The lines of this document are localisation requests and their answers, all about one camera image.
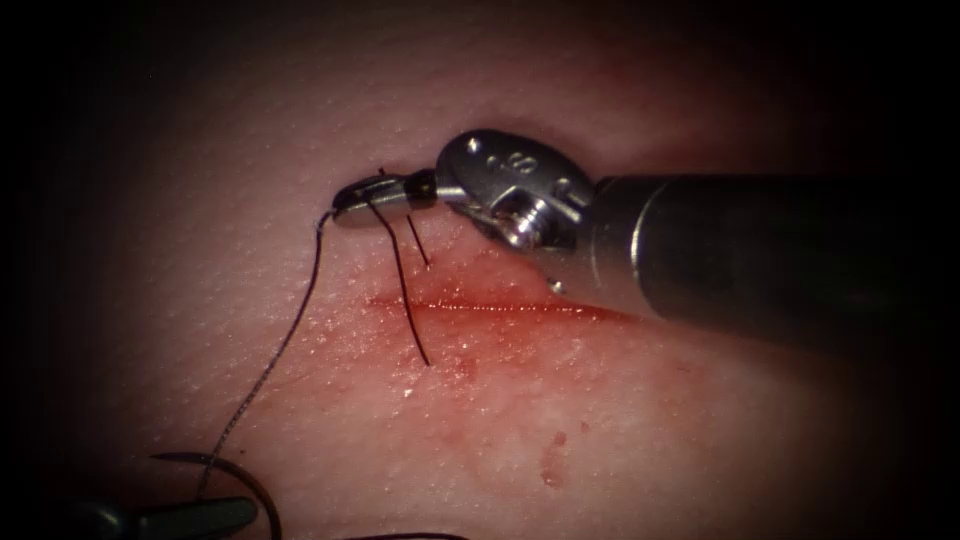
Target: gray instrument shaft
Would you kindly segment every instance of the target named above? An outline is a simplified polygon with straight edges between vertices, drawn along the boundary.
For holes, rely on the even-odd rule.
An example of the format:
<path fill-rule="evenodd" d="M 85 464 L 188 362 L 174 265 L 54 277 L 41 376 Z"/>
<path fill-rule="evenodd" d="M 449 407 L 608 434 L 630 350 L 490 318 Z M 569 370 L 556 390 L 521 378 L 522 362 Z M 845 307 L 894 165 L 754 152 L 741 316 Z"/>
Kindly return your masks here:
<path fill-rule="evenodd" d="M 574 302 L 866 350 L 903 335 L 921 302 L 902 197 L 882 179 L 612 177 L 574 252 L 531 257 Z"/>

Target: skin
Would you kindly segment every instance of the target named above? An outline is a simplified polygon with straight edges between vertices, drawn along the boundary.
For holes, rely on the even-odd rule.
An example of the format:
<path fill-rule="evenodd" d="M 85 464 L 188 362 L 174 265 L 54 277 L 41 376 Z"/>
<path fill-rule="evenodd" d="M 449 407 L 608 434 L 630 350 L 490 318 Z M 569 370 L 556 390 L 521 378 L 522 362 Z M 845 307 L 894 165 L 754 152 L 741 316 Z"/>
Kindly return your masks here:
<path fill-rule="evenodd" d="M 776 26 L 694 15 L 351 5 L 144 26 L 52 166 L 93 187 L 44 199 L 72 225 L 50 228 L 63 250 L 38 259 L 59 270 L 36 278 L 62 308 L 37 370 L 56 392 L 35 439 L 71 449 L 34 455 L 50 489 L 192 497 L 196 467 L 146 456 L 212 448 L 293 318 L 334 193 L 432 166 L 464 130 L 537 138 L 593 178 L 890 168 L 875 149 L 892 128 L 879 100 L 844 97 L 862 89 L 845 57 L 813 67 Z M 174 28 L 178 44 L 157 44 Z M 904 452 L 896 373 L 567 304 L 445 207 L 414 219 L 429 269 L 397 230 L 433 367 L 385 232 L 331 225 L 303 324 L 224 450 L 270 490 L 287 537 L 885 523 L 879 486 Z M 245 492 L 215 474 L 208 495 L 229 494 Z"/>

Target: black suture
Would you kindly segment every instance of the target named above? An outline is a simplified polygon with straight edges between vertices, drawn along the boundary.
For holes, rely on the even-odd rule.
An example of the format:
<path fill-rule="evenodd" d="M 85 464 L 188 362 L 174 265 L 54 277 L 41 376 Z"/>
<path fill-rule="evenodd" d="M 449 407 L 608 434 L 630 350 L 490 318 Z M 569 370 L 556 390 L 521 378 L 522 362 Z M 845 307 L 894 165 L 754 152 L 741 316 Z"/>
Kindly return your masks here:
<path fill-rule="evenodd" d="M 393 244 L 393 256 L 397 260 L 397 273 L 400 274 L 400 293 L 403 297 L 403 310 L 407 314 L 407 322 L 410 323 L 410 331 L 413 333 L 413 341 L 417 344 L 417 349 L 420 351 L 420 357 L 423 358 L 423 363 L 430 367 L 430 360 L 427 359 L 427 353 L 423 349 L 423 343 L 420 342 L 420 334 L 417 332 L 417 325 L 413 323 L 413 312 L 410 310 L 410 298 L 407 295 L 407 280 L 403 276 L 403 263 L 400 261 L 400 246 L 397 243 L 397 235 L 393 232 L 393 227 L 387 223 L 387 220 L 383 219 L 383 216 L 380 214 L 380 211 L 377 210 L 377 207 L 370 202 L 370 198 L 364 196 L 364 202 L 367 203 L 367 206 L 370 207 L 370 210 L 373 211 L 373 215 L 377 216 L 377 219 L 380 220 L 380 224 L 383 225 L 383 228 L 387 229 L 387 234 L 390 235 L 390 242 Z"/>
<path fill-rule="evenodd" d="M 410 225 L 410 232 L 413 233 L 413 239 L 417 242 L 417 250 L 420 251 L 420 256 L 423 257 L 423 265 L 430 268 L 430 261 L 427 260 L 427 252 L 423 250 L 420 235 L 417 234 L 417 228 L 413 226 L 413 219 L 410 217 L 410 214 L 407 214 L 407 224 Z"/>
<path fill-rule="evenodd" d="M 303 301 L 300 302 L 300 309 L 297 310 L 297 315 L 293 318 L 293 323 L 290 325 L 287 335 L 284 336 L 283 341 L 280 343 L 280 347 L 277 348 L 277 352 L 275 352 L 273 357 L 270 358 L 270 361 L 267 363 L 267 367 L 264 368 L 263 373 L 260 374 L 257 382 L 253 384 L 253 388 L 249 393 L 247 393 L 247 397 L 240 402 L 240 406 L 237 407 L 237 410 L 233 413 L 233 416 L 230 417 L 230 421 L 227 422 L 226 427 L 224 427 L 223 431 L 220 432 L 220 438 L 217 439 L 217 444 L 213 447 L 213 451 L 210 453 L 210 455 L 213 457 L 213 460 L 211 460 L 207 466 L 203 468 L 203 474 L 200 476 L 200 485 L 197 486 L 197 500 L 203 498 L 203 492 L 206 490 L 207 482 L 210 480 L 211 467 L 213 466 L 214 461 L 220 455 L 220 451 L 223 450 L 223 445 L 227 442 L 227 437 L 230 436 L 230 432 L 233 431 L 233 428 L 237 426 L 237 422 L 240 421 L 240 417 L 243 416 L 243 413 L 250 406 L 250 403 L 253 402 L 253 398 L 255 398 L 260 392 L 263 384 L 267 382 L 267 377 L 270 376 L 270 372 L 273 371 L 273 368 L 277 366 L 277 361 L 280 360 L 281 356 L 283 356 L 283 352 L 286 350 L 287 345 L 289 345 L 290 340 L 293 339 L 294 332 L 296 332 L 297 327 L 300 326 L 300 320 L 303 318 L 303 313 L 307 310 L 307 304 L 310 302 L 310 296 L 313 294 L 313 288 L 317 284 L 317 274 L 320 271 L 320 250 L 323 245 L 323 226 L 326 224 L 327 220 L 330 219 L 331 215 L 333 215 L 333 212 L 327 212 L 323 215 L 323 217 L 320 218 L 320 221 L 317 222 L 316 249 L 314 250 L 313 255 L 313 271 L 310 273 L 310 282 L 307 284 L 307 291 L 303 295 Z"/>
<path fill-rule="evenodd" d="M 352 536 L 340 540 L 470 540 L 465 536 L 447 533 L 392 533 L 374 536 Z"/>
<path fill-rule="evenodd" d="M 262 506 L 264 512 L 267 513 L 267 521 L 270 522 L 270 539 L 281 540 L 283 538 L 283 528 L 280 525 L 280 513 L 277 511 L 277 505 L 274 504 L 273 499 L 270 498 L 270 493 L 252 474 L 236 463 L 215 457 L 213 454 L 204 454 L 201 452 L 167 452 L 155 454 L 150 457 L 164 461 L 179 461 L 182 463 L 205 465 L 206 467 L 213 467 L 236 478 L 242 482 L 243 485 L 247 486 L 247 489 L 253 492 L 254 497 L 260 502 L 260 506 Z"/>

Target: metal shaft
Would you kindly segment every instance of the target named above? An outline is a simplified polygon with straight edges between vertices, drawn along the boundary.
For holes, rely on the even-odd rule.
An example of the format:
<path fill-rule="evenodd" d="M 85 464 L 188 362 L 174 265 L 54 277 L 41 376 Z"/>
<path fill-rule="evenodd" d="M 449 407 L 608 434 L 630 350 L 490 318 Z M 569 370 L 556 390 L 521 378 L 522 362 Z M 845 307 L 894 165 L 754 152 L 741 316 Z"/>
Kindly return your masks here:
<path fill-rule="evenodd" d="M 573 301 L 843 352 L 902 341 L 926 310 L 906 189 L 882 179 L 603 180 L 573 254 L 535 258 Z"/>

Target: pink skin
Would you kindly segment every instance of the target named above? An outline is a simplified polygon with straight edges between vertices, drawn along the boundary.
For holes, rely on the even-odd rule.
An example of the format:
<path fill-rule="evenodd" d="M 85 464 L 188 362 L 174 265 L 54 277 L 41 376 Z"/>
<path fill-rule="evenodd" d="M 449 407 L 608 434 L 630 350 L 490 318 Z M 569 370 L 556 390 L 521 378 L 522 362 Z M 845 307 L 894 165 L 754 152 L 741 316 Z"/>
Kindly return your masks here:
<path fill-rule="evenodd" d="M 538 138 L 594 178 L 824 166 L 833 109 L 780 82 L 789 65 L 623 18 L 345 8 L 211 39 L 189 85 L 123 125 L 129 183 L 89 224 L 107 255 L 93 397 L 71 405 L 87 466 L 134 503 L 191 497 L 196 467 L 146 456 L 212 448 L 291 322 L 333 194 L 432 166 L 463 130 Z M 448 209 L 414 219 L 429 269 L 397 231 L 434 366 L 385 232 L 331 224 L 300 331 L 224 450 L 287 537 L 824 532 L 892 459 L 845 364 L 564 303 Z M 208 491 L 243 493 L 216 473 Z"/>

